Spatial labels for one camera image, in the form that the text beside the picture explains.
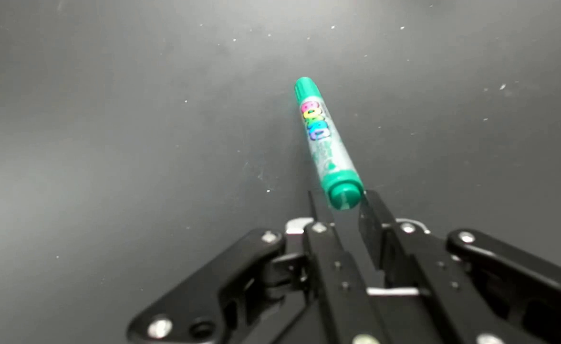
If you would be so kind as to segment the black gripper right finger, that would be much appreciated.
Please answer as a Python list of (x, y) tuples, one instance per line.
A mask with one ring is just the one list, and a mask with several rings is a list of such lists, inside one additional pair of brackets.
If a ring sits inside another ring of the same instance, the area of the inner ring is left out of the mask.
[(418, 291), (445, 344), (561, 344), (561, 266), (470, 228), (439, 239), (376, 192), (361, 236), (388, 287)]

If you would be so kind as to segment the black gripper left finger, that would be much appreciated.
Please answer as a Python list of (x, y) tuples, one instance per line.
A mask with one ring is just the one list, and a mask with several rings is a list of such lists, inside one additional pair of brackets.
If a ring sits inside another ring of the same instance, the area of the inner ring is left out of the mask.
[(296, 232), (258, 228), (140, 312), (130, 344), (384, 344), (333, 211), (310, 195)]

